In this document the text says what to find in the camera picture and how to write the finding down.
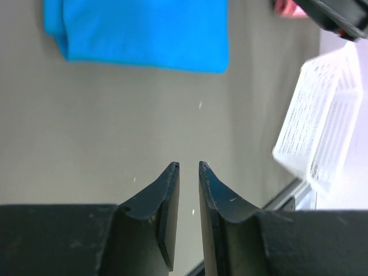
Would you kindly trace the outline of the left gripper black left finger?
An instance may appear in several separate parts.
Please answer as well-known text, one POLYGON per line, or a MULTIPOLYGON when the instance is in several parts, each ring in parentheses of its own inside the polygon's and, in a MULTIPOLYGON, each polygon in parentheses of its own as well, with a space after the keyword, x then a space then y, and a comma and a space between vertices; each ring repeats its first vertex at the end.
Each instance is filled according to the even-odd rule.
POLYGON ((179 206, 179 163, 114 213, 100 275, 169 275, 174 269, 179 206))

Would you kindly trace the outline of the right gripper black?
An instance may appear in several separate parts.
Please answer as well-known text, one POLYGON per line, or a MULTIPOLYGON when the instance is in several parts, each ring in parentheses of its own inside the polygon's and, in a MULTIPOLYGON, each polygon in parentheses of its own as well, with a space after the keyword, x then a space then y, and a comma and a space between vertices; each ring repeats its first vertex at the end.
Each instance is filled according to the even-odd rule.
POLYGON ((342 39, 367 39, 367 1, 296 0, 296 4, 319 27, 342 39))

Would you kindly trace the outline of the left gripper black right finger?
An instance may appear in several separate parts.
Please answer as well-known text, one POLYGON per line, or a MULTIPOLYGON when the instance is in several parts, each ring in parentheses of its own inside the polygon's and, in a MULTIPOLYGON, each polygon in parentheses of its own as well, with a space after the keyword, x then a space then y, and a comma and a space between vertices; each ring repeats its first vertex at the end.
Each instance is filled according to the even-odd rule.
POLYGON ((199 195, 206 275, 270 275, 256 217, 260 209, 199 163, 199 195))

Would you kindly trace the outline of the blue t shirt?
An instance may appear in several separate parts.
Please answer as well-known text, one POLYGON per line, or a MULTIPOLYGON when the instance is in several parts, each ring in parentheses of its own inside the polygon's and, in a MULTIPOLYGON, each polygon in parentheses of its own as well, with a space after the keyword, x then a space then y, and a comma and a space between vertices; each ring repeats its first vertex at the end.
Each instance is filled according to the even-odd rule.
POLYGON ((227 1, 45 1, 44 30, 70 62, 224 72, 227 1))

